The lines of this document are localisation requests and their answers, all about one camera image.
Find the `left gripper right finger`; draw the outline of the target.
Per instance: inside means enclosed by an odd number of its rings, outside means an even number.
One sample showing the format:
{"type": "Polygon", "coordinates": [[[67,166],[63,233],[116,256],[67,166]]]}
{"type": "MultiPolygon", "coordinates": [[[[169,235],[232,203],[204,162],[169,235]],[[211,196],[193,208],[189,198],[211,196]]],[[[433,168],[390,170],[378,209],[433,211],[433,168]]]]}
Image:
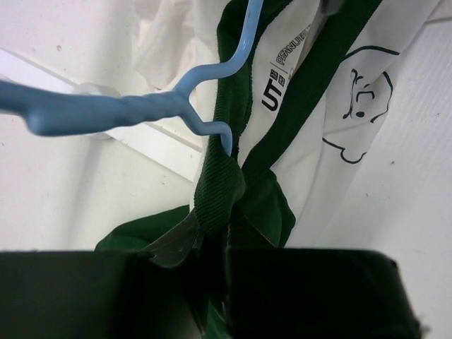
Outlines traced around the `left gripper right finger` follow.
{"type": "Polygon", "coordinates": [[[281,250],[242,213],[227,227],[224,250],[227,314],[276,314],[281,305],[281,250]]]}

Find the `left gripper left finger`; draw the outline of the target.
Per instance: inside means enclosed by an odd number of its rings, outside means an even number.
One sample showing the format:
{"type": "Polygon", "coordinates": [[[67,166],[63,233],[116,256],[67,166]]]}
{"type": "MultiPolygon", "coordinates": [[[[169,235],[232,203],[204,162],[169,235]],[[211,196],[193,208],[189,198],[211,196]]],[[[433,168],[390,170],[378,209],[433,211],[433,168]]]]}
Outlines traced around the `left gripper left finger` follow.
{"type": "Polygon", "coordinates": [[[204,334],[203,233],[193,212],[139,253],[144,298],[141,328],[149,334],[204,334]]]}

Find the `light blue hanger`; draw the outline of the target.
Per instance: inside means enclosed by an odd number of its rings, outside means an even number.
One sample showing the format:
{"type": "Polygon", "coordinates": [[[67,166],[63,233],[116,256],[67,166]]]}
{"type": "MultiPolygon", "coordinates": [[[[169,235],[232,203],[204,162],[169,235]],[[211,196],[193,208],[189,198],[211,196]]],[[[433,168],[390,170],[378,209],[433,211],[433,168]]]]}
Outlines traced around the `light blue hanger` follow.
{"type": "Polygon", "coordinates": [[[254,43],[262,7],[262,1],[248,2],[237,48],[228,61],[193,67],[171,91],[123,97],[74,95],[2,81],[1,109],[20,116],[35,135],[48,137],[98,133],[179,117],[198,136],[218,135],[222,149],[230,155],[230,126],[223,121],[202,121],[189,96],[200,83],[232,76],[243,67],[254,43]]]}

